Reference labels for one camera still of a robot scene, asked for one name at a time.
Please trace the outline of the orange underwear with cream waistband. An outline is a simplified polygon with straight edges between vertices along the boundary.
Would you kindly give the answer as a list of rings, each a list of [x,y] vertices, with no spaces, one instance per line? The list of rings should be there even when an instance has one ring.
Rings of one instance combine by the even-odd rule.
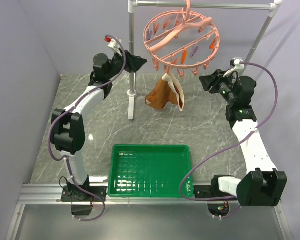
[[[156,110],[162,110],[167,103],[178,106],[181,112],[184,110],[184,91],[172,71],[161,77],[152,92],[145,97],[145,103]]]

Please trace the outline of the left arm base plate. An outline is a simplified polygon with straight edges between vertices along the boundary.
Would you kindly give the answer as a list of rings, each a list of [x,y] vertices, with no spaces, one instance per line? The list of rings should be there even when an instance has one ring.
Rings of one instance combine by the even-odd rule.
[[[106,200],[107,187],[106,186],[88,186],[88,192],[100,197],[103,201]],[[91,196],[81,190],[75,185],[69,184],[63,187],[60,201],[62,203],[71,203],[71,213],[74,216],[89,216],[93,210],[94,202],[100,203],[101,200]]]

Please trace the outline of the pink round clip hanger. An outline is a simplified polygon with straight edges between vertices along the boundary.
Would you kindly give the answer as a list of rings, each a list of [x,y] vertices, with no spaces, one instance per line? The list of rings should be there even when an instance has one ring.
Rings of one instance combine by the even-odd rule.
[[[160,13],[153,17],[143,31],[143,43],[152,59],[156,71],[169,66],[175,69],[180,77],[186,70],[196,76],[203,68],[206,70],[220,48],[219,30],[209,16],[191,9],[192,3],[187,0],[186,6]],[[193,46],[198,46],[196,54],[190,58]],[[187,57],[181,64],[183,51]]]

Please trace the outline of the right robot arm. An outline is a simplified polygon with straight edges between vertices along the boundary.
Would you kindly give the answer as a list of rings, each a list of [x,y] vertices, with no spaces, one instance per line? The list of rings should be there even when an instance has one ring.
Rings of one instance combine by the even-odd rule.
[[[226,74],[220,69],[200,76],[199,81],[204,91],[220,94],[227,102],[226,120],[240,143],[247,170],[243,179],[215,175],[211,180],[211,196],[216,200],[233,196],[243,207],[277,206],[288,177],[272,162],[258,129],[250,104],[257,82],[249,76],[238,76],[236,71]]]

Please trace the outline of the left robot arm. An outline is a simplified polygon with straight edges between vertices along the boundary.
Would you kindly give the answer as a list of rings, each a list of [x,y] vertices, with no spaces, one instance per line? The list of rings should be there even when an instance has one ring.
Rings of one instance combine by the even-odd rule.
[[[136,73],[146,63],[145,58],[132,55],[128,50],[116,52],[111,59],[104,53],[95,55],[90,81],[83,94],[68,107],[52,112],[48,148],[54,146],[60,152],[61,158],[52,156],[55,161],[66,162],[68,179],[76,185],[73,195],[79,201],[86,201],[91,195],[91,188],[85,185],[89,175],[81,152],[86,141],[84,120],[108,97],[113,81],[122,72]]]

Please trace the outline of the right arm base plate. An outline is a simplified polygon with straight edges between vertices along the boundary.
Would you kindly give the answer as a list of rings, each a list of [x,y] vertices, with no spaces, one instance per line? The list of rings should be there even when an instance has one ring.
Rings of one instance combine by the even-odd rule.
[[[224,199],[221,203],[216,201],[209,201],[207,204],[208,211],[213,218],[218,217],[219,219],[228,218],[235,213],[237,213],[242,207],[238,205],[235,209],[232,209],[230,206],[230,201],[236,201],[232,195],[219,191],[218,189],[214,190],[211,185],[195,185],[193,187],[194,197],[196,199],[208,199],[208,198],[222,198],[230,197],[230,199]]]

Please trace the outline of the pink clothes peg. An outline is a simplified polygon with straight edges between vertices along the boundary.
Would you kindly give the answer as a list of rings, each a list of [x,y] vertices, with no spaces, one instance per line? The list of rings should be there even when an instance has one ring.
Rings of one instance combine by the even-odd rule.
[[[171,71],[171,68],[169,66],[165,65],[164,66],[164,73],[169,75],[170,71]]]

